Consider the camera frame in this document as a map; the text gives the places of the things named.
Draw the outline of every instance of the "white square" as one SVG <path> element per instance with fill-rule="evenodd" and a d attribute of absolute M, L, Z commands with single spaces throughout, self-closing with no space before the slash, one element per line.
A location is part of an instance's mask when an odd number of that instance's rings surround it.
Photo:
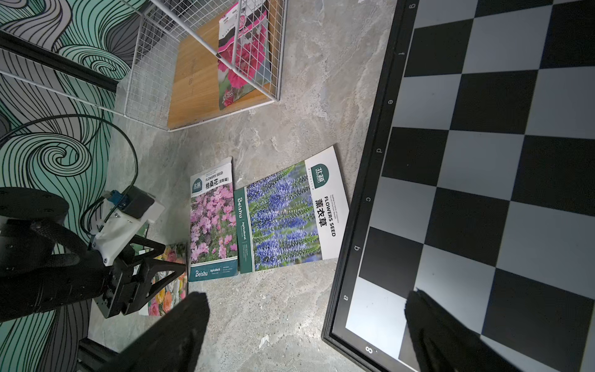
<path fill-rule="evenodd" d="M 539 70 L 525 134 L 595 139 L 595 67 Z"/>
<path fill-rule="evenodd" d="M 494 349 L 500 356 L 508 360 L 511 364 L 518 367 L 523 372 L 558 372 L 557 370 L 545 365 L 535 359 L 529 358 L 525 354 L 521 354 L 516 350 L 504 346 L 499 342 L 489 339 L 485 336 L 480 337 L 481 340 L 489 347 Z"/>
<path fill-rule="evenodd" d="M 404 77 L 393 127 L 449 129 L 460 81 L 460 74 Z"/>
<path fill-rule="evenodd" d="M 517 202 L 497 268 L 595 299 L 595 217 Z"/>
<path fill-rule="evenodd" d="M 380 177 L 369 225 L 423 243 L 434 194 L 434 186 Z"/>
<path fill-rule="evenodd" d="M 415 287 L 463 325 L 481 333 L 496 268 L 424 245 Z"/>
<path fill-rule="evenodd" d="M 419 2 L 414 28 L 470 20 L 477 0 L 423 0 Z"/>
<path fill-rule="evenodd" d="M 523 135 L 451 130 L 438 187 L 510 200 Z"/>
<path fill-rule="evenodd" d="M 463 74 L 537 70 L 552 6 L 475 18 Z"/>
<path fill-rule="evenodd" d="M 345 328 L 399 359 L 405 333 L 406 299 L 358 277 Z"/>

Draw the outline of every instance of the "pink flower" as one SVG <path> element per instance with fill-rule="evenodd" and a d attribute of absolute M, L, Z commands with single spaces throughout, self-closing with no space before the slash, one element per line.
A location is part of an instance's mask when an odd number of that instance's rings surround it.
<path fill-rule="evenodd" d="M 228 96 L 228 97 L 227 97 L 227 98 L 226 98 L 226 99 L 223 101 L 223 105 L 224 105 L 225 107 L 227 107 L 227 106 L 231 105 L 233 102 L 234 102 L 234 101 L 233 101 L 233 94 L 232 94 L 231 96 Z"/>
<path fill-rule="evenodd" d="M 153 302 L 149 307 L 149 315 L 159 316 L 159 304 L 157 302 Z"/>
<path fill-rule="evenodd" d="M 265 60 L 264 44 L 267 37 L 266 32 L 267 28 L 263 26 L 261 31 L 257 35 L 253 36 L 251 43 L 244 44 L 243 46 L 237 46 L 236 60 L 234 65 L 250 79 L 254 79 L 256 71 L 258 71 Z M 225 60 L 231 61 L 233 56 L 233 47 L 227 48 L 225 51 L 221 52 L 220 55 Z M 225 66 L 221 61 L 219 61 L 218 68 L 223 72 L 228 70 L 227 66 Z M 247 84 L 243 78 L 231 70 L 227 73 L 227 79 L 229 80 L 231 87 L 236 89 L 239 89 Z"/>
<path fill-rule="evenodd" d="M 209 248 L 206 246 L 205 242 L 202 242 L 198 245 L 198 252 L 199 253 L 208 253 L 209 252 Z"/>
<path fill-rule="evenodd" d="M 190 222 L 197 222 L 198 217 L 199 217 L 199 214 L 197 213 L 196 210 L 193 210 L 192 212 L 190 212 Z"/>
<path fill-rule="evenodd" d="M 201 225 L 202 225 L 202 233 L 206 234 L 211 229 L 211 220 L 208 219 L 207 217 L 202 217 Z"/>
<path fill-rule="evenodd" d="M 224 245 L 219 246 L 219 258 L 227 258 L 227 250 Z"/>
<path fill-rule="evenodd" d="M 198 230 L 198 229 L 196 229 L 195 231 L 193 230 L 190 234 L 190 241 L 196 242 L 200 236 L 201 236 L 200 230 Z"/>
<path fill-rule="evenodd" d="M 199 249 L 199 248 L 196 246 L 196 243 L 195 243 L 195 242 L 192 242 L 192 243 L 190 243 L 190 251 L 191 251 L 191 254 L 190 254 L 190 259 L 191 259 L 192 261 L 196 261 L 196 260 L 198 260 L 198 255 L 200 254 L 200 252 L 201 252 L 201 251 L 200 251 L 200 249 Z"/>

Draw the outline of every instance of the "wall mural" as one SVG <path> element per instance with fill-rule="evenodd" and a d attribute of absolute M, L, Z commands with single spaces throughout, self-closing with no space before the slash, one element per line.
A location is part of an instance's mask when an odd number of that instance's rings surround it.
<path fill-rule="evenodd" d="M 21 10 L 22 1 L 0 0 Z M 55 22 L 61 24 L 59 20 L 57 17 Z M 114 107 L 114 93 L 3 49 L 0 68 L 98 105 Z M 35 119 L 77 113 L 112 120 L 109 112 L 0 75 L 0 135 Z M 0 187 L 30 187 L 62 196 L 70 204 L 64 225 L 88 242 L 89 237 L 79 229 L 79 215 L 104 189 L 109 139 L 109 128 L 92 118 L 47 120 L 30 126 L 0 149 Z M 0 323 L 0 371 L 73 371 L 78 341 L 87 334 L 89 311 L 90 301 L 85 301 Z"/>
<path fill-rule="evenodd" d="M 126 0 L 140 9 L 146 0 Z M 0 0 L 0 29 L 115 80 L 132 66 L 139 16 L 120 0 Z"/>

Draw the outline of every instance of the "chessboard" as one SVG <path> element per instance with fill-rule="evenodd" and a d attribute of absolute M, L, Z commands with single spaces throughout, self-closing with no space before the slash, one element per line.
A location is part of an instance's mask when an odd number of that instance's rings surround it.
<path fill-rule="evenodd" d="M 595 2 L 399 0 L 323 338 L 418 371 L 429 294 L 522 371 L 595 371 Z"/>

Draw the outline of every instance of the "wooden board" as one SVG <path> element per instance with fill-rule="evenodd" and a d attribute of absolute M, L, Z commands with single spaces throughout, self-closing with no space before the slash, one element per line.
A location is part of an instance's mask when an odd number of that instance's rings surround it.
<path fill-rule="evenodd" d="M 273 0 L 269 11 L 269 37 L 273 83 L 276 85 L 280 46 L 280 19 L 282 2 Z M 197 34 L 214 49 L 218 47 L 219 19 L 223 12 L 200 29 Z M 269 102 L 270 99 L 258 90 L 253 90 L 233 104 L 219 109 L 219 83 L 217 81 L 217 58 L 209 53 L 196 39 L 189 36 L 180 42 L 176 62 L 176 74 L 171 93 L 170 113 L 167 126 L 170 129 L 199 123 L 231 112 Z"/>

